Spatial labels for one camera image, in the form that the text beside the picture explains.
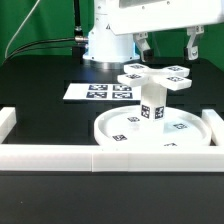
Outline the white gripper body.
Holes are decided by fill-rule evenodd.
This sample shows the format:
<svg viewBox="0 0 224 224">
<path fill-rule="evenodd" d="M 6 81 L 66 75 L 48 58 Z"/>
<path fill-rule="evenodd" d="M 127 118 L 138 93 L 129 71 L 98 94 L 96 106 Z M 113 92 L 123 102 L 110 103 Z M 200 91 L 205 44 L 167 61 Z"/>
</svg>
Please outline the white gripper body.
<svg viewBox="0 0 224 224">
<path fill-rule="evenodd" d="M 224 0 L 106 0 L 116 35 L 224 22 Z"/>
</svg>

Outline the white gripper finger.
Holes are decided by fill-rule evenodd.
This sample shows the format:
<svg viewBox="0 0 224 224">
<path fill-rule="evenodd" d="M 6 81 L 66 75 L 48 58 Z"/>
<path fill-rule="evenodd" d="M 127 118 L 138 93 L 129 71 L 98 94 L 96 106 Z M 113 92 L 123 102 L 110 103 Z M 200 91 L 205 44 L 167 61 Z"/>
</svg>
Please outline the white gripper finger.
<svg viewBox="0 0 224 224">
<path fill-rule="evenodd" d="M 199 56 L 198 44 L 200 38 L 204 34 L 204 27 L 201 25 L 189 27 L 187 29 L 187 35 L 189 36 L 189 40 L 187 46 L 184 49 L 185 58 L 187 60 L 196 60 Z"/>
<path fill-rule="evenodd" d="M 148 33 L 136 33 L 133 35 L 134 42 L 141 54 L 143 62 L 149 62 L 154 57 L 154 50 L 148 44 Z"/>
</svg>

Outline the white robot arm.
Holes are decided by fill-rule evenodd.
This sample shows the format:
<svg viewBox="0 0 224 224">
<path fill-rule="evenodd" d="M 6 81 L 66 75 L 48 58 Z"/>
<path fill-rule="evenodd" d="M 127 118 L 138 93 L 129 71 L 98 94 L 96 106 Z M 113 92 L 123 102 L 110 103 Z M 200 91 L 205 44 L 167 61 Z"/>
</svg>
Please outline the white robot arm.
<svg viewBox="0 0 224 224">
<path fill-rule="evenodd" d="M 104 69 L 152 57 L 150 32 L 185 28 L 186 58 L 198 58 L 204 27 L 224 22 L 224 0 L 94 0 L 94 25 L 83 59 Z"/>
</svg>

